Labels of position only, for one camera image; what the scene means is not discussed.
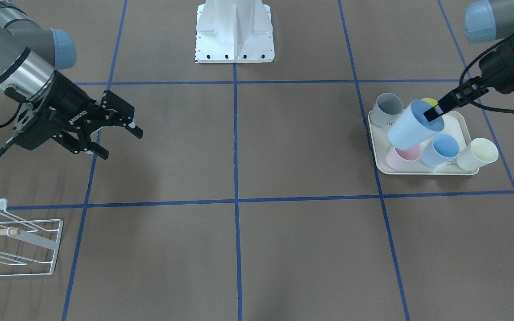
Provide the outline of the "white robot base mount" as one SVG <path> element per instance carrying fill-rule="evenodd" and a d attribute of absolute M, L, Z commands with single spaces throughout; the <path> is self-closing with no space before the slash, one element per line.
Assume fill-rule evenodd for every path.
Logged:
<path fill-rule="evenodd" d="M 207 0 L 196 13 L 196 63 L 274 61 L 271 8 L 261 0 Z"/>

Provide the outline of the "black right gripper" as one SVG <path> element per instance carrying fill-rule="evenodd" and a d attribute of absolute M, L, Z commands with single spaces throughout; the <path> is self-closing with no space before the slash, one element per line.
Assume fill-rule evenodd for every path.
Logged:
<path fill-rule="evenodd" d="M 100 106 L 85 91 L 59 71 L 53 73 L 49 89 L 37 102 L 26 128 L 15 134 L 21 148 L 34 150 L 53 138 L 72 154 L 95 154 L 108 159 L 109 151 L 94 142 L 91 134 L 106 126 L 123 127 L 139 140 L 143 130 L 136 125 L 135 108 L 110 90 L 104 90 Z"/>

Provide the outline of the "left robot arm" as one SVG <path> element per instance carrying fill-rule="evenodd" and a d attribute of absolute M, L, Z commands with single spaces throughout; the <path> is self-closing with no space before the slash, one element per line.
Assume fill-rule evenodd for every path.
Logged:
<path fill-rule="evenodd" d="M 501 94 L 514 92 L 514 0 L 471 3 L 464 14 L 464 33 L 471 43 L 493 42 L 493 45 L 465 67 L 454 90 L 424 112 L 429 122 L 467 104 L 487 111 L 514 114 L 513 109 L 477 103 L 489 89 Z"/>

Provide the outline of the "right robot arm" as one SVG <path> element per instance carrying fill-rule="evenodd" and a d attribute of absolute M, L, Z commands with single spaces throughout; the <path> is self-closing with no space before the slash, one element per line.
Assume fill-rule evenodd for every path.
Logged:
<path fill-rule="evenodd" d="M 100 100 L 61 73 L 73 67 L 77 49 L 63 30 L 45 29 L 24 11 L 0 0 L 0 90 L 19 103 L 11 144 L 34 150 L 55 140 L 72 154 L 109 152 L 91 138 L 104 127 L 122 127 L 141 139 L 135 108 L 110 90 Z"/>

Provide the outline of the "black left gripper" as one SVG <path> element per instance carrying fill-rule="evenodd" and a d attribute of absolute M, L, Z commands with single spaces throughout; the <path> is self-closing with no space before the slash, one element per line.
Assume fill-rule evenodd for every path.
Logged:
<path fill-rule="evenodd" d="M 465 80 L 423 113 L 428 122 L 463 107 L 495 89 L 501 94 L 514 92 L 514 38 L 507 39 L 479 61 L 480 77 Z"/>

